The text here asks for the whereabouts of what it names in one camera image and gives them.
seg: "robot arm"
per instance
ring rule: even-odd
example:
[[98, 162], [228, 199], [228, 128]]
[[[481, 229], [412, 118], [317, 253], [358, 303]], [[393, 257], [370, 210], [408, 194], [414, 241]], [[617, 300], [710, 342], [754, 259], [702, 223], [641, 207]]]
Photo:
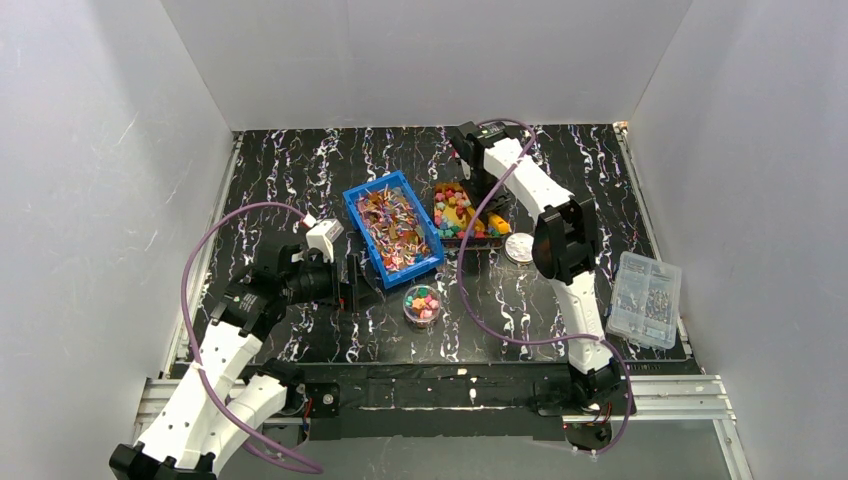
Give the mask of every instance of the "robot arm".
[[[319, 301], [355, 311], [371, 294], [357, 256], [347, 257], [347, 282], [333, 259], [336, 220], [324, 220], [307, 235], [308, 249], [265, 241], [255, 262], [231, 280], [212, 312], [200, 355], [174, 394], [134, 446], [118, 445], [109, 466], [121, 480], [212, 479], [247, 433], [226, 418], [201, 383], [203, 369], [215, 395], [224, 400], [247, 363], [259, 353], [286, 307]], [[298, 396], [302, 374], [294, 366], [269, 360], [245, 390], [227, 404], [239, 420], [256, 428]]]
[[[518, 130], [502, 123], [478, 127], [466, 123], [457, 128], [451, 144], [457, 152], [466, 180], [463, 186], [477, 204], [521, 153]], [[536, 219], [533, 262], [548, 279], [562, 312], [568, 334], [588, 333], [604, 338], [595, 301], [595, 255], [598, 228], [594, 203], [577, 202], [574, 195], [554, 182], [532, 161], [524, 160], [504, 183], [487, 211], [503, 208], [513, 195]], [[568, 341], [568, 361], [575, 380], [607, 387], [618, 384], [616, 363], [609, 350], [592, 340]]]

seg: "white disc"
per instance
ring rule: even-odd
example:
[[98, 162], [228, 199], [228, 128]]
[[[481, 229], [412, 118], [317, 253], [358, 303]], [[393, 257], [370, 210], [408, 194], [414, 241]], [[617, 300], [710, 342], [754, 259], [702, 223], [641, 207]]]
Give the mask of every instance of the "white disc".
[[515, 263], [525, 264], [533, 261], [533, 236], [526, 233], [513, 233], [506, 238], [504, 251], [507, 258]]

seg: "blue crate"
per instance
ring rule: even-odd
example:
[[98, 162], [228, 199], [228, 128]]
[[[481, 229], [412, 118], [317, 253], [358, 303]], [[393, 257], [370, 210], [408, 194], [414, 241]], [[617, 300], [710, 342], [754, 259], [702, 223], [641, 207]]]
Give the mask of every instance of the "blue crate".
[[[431, 255], [424, 260], [411, 267], [407, 267], [394, 273], [389, 273], [389, 271], [386, 270], [386, 267], [383, 266], [383, 258], [380, 256], [379, 252], [377, 252], [377, 246], [374, 244], [374, 240], [371, 238], [371, 235], [365, 230], [365, 224], [362, 223], [362, 217], [359, 216], [359, 211], [356, 210], [356, 201], [359, 200], [366, 191], [376, 192], [377, 190], [385, 188], [386, 185], [388, 185], [389, 189], [401, 187], [406, 200], [415, 210], [415, 215], [418, 217], [418, 225], [424, 231], [424, 238], [427, 241], [427, 245], [430, 247], [431, 252]], [[350, 214], [350, 220], [353, 222], [354, 227], [356, 227], [356, 229], [362, 233], [362, 236], [365, 237], [365, 243], [368, 244], [368, 256], [371, 257], [371, 263], [374, 264], [374, 268], [380, 272], [384, 288], [391, 288], [407, 280], [411, 280], [428, 270], [436, 268], [445, 261], [445, 253], [444, 250], [442, 250], [442, 242], [436, 234], [436, 227], [433, 225], [433, 221], [430, 220], [430, 216], [427, 215], [427, 211], [424, 210], [423, 206], [421, 206], [421, 202], [418, 201], [418, 197], [415, 196], [415, 192], [412, 191], [412, 188], [409, 186], [409, 182], [406, 181], [406, 177], [403, 176], [403, 173], [399, 171], [392, 172], [372, 182], [351, 188], [344, 192], [344, 199], [347, 204], [347, 211]]]

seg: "small plastic cup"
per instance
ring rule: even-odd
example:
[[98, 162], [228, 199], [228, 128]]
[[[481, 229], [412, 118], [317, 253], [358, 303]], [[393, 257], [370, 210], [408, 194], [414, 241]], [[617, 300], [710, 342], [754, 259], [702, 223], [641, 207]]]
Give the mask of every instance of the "small plastic cup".
[[429, 285], [415, 285], [403, 296], [403, 313], [406, 319], [417, 328], [427, 328], [435, 324], [441, 311], [442, 298], [439, 292]]

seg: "black table surface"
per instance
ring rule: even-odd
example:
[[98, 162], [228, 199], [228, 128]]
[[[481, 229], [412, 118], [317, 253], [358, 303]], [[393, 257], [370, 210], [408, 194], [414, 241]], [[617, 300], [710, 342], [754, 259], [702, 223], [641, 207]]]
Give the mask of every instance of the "black table surface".
[[[594, 197], [601, 251], [597, 258], [598, 307], [606, 311], [612, 274], [622, 252], [653, 256], [642, 212], [632, 190], [621, 149], [611, 125], [544, 125], [534, 127], [539, 142], [533, 160], [578, 199]], [[249, 131], [243, 138], [224, 212], [254, 202], [295, 205], [316, 218], [337, 218], [346, 233], [335, 244], [338, 254], [367, 257], [365, 242], [354, 231], [342, 193], [386, 173], [400, 170], [422, 204], [432, 205], [433, 185], [457, 181], [448, 133], [442, 127], [355, 128]], [[516, 232], [532, 233], [534, 221], [521, 205], [507, 220]], [[277, 236], [302, 242], [303, 229], [286, 211], [263, 209], [242, 215], [223, 227], [215, 243], [210, 274], [198, 309], [195, 329], [203, 334], [229, 277], [252, 260], [258, 242]], [[566, 332], [553, 291], [532, 265], [519, 266], [502, 251], [470, 252], [462, 265], [474, 308], [493, 328], [521, 338], [553, 338]], [[488, 337], [471, 320], [459, 298], [456, 251], [445, 263], [415, 283], [434, 286], [442, 297], [437, 323], [420, 330], [409, 325], [402, 309], [407, 283], [388, 291], [380, 286], [374, 304], [351, 314], [315, 304], [289, 307], [254, 359], [279, 358], [301, 363], [511, 363], [566, 362], [563, 344], [519, 347]], [[370, 261], [366, 273], [376, 273]], [[680, 338], [662, 351], [610, 340], [631, 363], [682, 362]]]

